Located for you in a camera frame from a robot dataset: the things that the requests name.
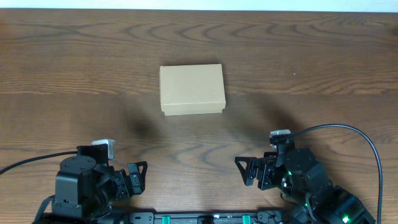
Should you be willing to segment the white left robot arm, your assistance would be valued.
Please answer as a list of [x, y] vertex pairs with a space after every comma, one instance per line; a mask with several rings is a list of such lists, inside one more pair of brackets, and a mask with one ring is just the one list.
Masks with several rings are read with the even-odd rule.
[[34, 223], [129, 223], [128, 213], [111, 202], [142, 194], [147, 167], [141, 161], [115, 170], [108, 156], [68, 157], [60, 163], [55, 194], [42, 202]]

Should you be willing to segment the brown cardboard box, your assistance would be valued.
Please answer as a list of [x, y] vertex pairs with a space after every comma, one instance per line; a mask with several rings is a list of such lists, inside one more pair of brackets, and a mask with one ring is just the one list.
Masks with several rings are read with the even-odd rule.
[[166, 116], [221, 113], [226, 107], [221, 64], [161, 66], [159, 91]]

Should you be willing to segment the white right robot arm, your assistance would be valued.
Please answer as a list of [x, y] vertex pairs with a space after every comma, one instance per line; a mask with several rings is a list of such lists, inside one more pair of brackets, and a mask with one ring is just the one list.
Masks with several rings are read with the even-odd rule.
[[375, 223], [362, 202], [329, 179], [325, 167], [309, 149], [293, 149], [264, 157], [236, 157], [244, 184], [258, 180], [258, 188], [278, 188], [295, 205], [282, 215], [282, 223]]

